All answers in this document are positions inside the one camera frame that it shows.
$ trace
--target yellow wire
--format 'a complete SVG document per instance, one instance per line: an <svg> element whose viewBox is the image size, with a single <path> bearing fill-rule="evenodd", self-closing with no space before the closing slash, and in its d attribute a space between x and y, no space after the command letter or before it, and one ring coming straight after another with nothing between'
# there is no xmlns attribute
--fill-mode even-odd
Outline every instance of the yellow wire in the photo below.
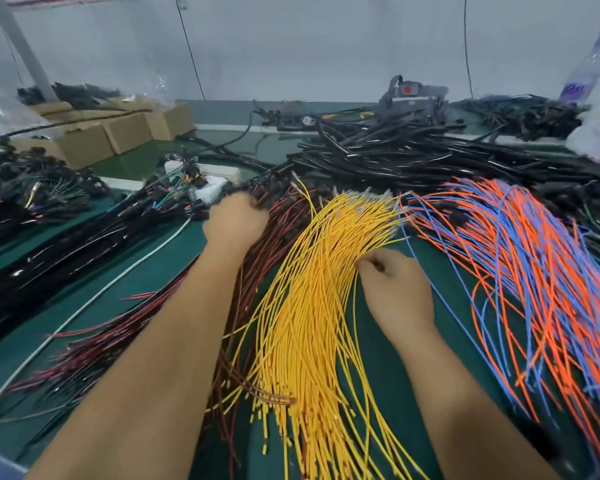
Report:
<svg viewBox="0 0 600 480"><path fill-rule="evenodd" d="M299 191L309 197L299 183L303 187ZM275 417L286 479L290 447L302 475L309 479L383 479L370 457L373 444L394 476L411 480L416 471L427 478L376 405L363 368L355 310L353 334L345 320L349 297L356 298L354 264L370 250L392 242L398 225L394 204L395 199L386 196L350 193L334 197L320 211L312 210L311 223L244 326L256 326L256 354L247 379L261 390L290 399L289 404L272 404L255 397L253 405L254 411L262 411L265 425L268 413ZM246 335L245 331L240 338L234 362ZM353 378L359 379L362 391L354 390ZM229 408L238 397L232 397ZM356 417L363 420L362 434ZM372 427L373 418L378 431ZM266 452L266 426L264 432Z"/></svg>

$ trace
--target plastic bottle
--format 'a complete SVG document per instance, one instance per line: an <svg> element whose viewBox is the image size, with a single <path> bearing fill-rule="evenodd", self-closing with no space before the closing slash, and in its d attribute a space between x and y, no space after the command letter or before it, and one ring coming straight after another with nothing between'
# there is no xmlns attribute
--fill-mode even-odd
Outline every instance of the plastic bottle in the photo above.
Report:
<svg viewBox="0 0 600 480"><path fill-rule="evenodd" d="M586 103L599 78L600 35L589 55L571 72L560 94L560 100L579 105Z"/></svg>

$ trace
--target workbench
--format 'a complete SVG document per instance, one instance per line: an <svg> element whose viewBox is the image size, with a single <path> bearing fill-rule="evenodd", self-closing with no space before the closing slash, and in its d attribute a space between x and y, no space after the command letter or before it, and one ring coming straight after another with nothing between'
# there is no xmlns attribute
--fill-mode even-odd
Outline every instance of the workbench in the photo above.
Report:
<svg viewBox="0 0 600 480"><path fill-rule="evenodd" d="M237 135L236 132L204 131L200 136L213 143L227 141ZM237 152L255 153L257 158L266 162L280 162L287 153L296 151L296 144L301 136L282 134L250 133L238 143L231 145ZM186 143L190 148L195 145ZM140 180L149 176L156 161L167 151L178 151L182 144L179 142L152 141L119 157L96 164L93 169L97 175L115 178ZM252 172L243 175L251 176ZM99 204L103 209L105 203ZM131 263L144 256L168 236L175 232L178 223L165 235L149 239L142 245L128 250L122 257L108 263L99 272L94 273L80 282L64 290L54 298L35 319L19 327L0 343L0 386L17 366L48 336L56 327L99 291L104 284L110 282ZM17 246L0 253L0 266L5 265L26 250L32 249L57 229L48 229L34 239L20 243ZM462 283L444 254L435 250L430 244L416 238L410 238L415 254L431 279L435 288L456 313L460 322L475 339L474 325L470 309L470 301L463 289ZM136 270L115 284L103 297L99 298L71 325L71 330L93 326L113 318L117 313L129 307L128 301L120 298L133 294L158 290L177 272L179 272L205 245L204 234L199 223L190 224L183 233L169 243L158 255L142 263ZM393 244L392 248L409 254L404 242ZM473 288L475 279L468 273L462 273L464 282L469 289ZM400 439L406 450L414 457L419 466L432 479L440 479L441 473L435 459L431 444L420 413L416 406L409 379L400 359L381 330L371 317L363 299L360 282L358 282L358 299L355 303L358 317L358 336L360 338L361 354L365 371L374 392L376 402L384 418ZM485 299L484 294L478 298L478 303ZM353 304L349 304L349 320ZM487 364L481 359L479 352L472 345L460 324L456 322L440 297L434 293L436 325L449 346L460 357L473 376L485 388L491 398L501 407L505 405L504 394L500 391ZM489 322L495 327L495 314L490 314ZM523 321L513 323L517 327L516 334L524 334ZM32 369L46 368L46 361L64 345L64 340L55 340L50 347L34 362ZM277 436L277 426L270 415L269 441L266 455L262 454L263 427L262 421L249 422L251 404L243 401L239 410L235 434L235 448L241 459L241 467L237 469L237 479L278 479L283 477L282 443ZM565 457L569 460L569 468L561 468L560 473L565 478L585 478L591 472L591 461L586 445L572 422L563 413L554 414L558 429L552 434L563 448ZM0 427L0 453L13 459L28 439L47 419L39 417L24 420ZM44 445L39 445L26 456L22 463L30 466L39 456ZM191 478L222 479L229 478L228 448L220 443L216 431L211 431L201 440L200 450L203 454L196 456ZM379 451L373 448L372 455L378 459ZM300 478L297 460L291 457L293 477ZM392 478L392 472L385 461L380 466L387 478Z"/></svg>

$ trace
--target white wall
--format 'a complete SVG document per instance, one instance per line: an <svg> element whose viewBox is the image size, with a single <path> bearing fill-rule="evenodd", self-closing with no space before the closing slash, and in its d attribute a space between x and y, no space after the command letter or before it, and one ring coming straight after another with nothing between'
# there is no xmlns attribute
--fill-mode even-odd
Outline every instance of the white wall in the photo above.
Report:
<svg viewBox="0 0 600 480"><path fill-rule="evenodd" d="M464 0L185 0L207 99L373 101L392 75L469 95ZM201 98L175 0L19 10L51 81ZM468 0L473 87L557 96L600 29L600 0ZM0 30L0 87L29 84Z"/></svg>

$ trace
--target cable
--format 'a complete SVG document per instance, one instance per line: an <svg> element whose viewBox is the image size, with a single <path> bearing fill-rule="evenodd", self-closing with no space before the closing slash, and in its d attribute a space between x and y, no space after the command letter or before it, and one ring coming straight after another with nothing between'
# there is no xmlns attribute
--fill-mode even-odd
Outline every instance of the cable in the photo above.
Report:
<svg viewBox="0 0 600 480"><path fill-rule="evenodd" d="M206 101L207 98L205 97L205 92L202 90L202 84L200 83L200 78L198 76L198 69L196 69L196 62L195 62L195 60L193 60L193 52L191 51L191 46L189 44L189 37L187 37L187 31L184 28L184 21L182 19L182 12L180 11L180 5L178 3L178 0L175 0L175 1L176 1L176 8L178 9L178 15L180 17L180 23L182 24L182 31L184 32L184 40L186 40L187 47L189 48L189 55L191 56L191 63L193 64L193 71L196 73L196 79L198 80L198 86L200 87L200 94L202 94L202 99L204 99Z"/></svg>
<svg viewBox="0 0 600 480"><path fill-rule="evenodd" d="M168 238L166 241L164 241L156 249L152 250L151 252L149 252L148 254L146 254L144 257L138 259L138 261L136 261L131 266L129 266L128 268L126 268L126 270L124 270L122 273L120 273L119 275L117 275L112 281L110 281L108 284L106 284L100 291L98 291L93 297L91 297L83 306L81 306L80 308L78 308L78 310L76 310L73 315L71 315L69 318L67 318L67 320L65 320L64 323L62 323L62 325L60 325L56 329L56 331L53 332L53 334L51 334L44 342L42 342L42 344L40 344L40 346L36 350L34 350L31 355L29 355L29 357L27 357L26 359L24 359L23 363L21 363L18 366L18 368L9 376L9 378L0 387L0 396L7 389L7 387L9 387L10 384L16 379L16 377L18 377L20 375L20 373L26 368L26 366L28 366L33 361L33 359L35 359L38 355L40 355L40 352L42 352L45 348L47 348L47 346L55 338L54 337L55 334L62 332L83 311L85 311L94 301L96 301L99 297L101 297L109 288L111 288L114 284L116 284L122 278L124 278L126 275L128 275L128 273L130 273L131 271L133 271L137 266L139 266L140 264L142 264L144 261L146 261L147 259L149 259L154 254L156 254L163 247L165 247L168 243L170 243L172 240L174 240L184 230L184 228L190 222L191 222L191 218L188 218L184 222L184 224L174 234L172 234L172 236L170 236L170 238Z"/></svg>
<svg viewBox="0 0 600 480"><path fill-rule="evenodd" d="M464 0L464 13L463 13L463 31L464 31L464 63L466 64L466 76L469 79L469 93L473 97L473 85L471 83L471 71L469 70L469 51L466 43L466 5L467 0Z"/></svg>

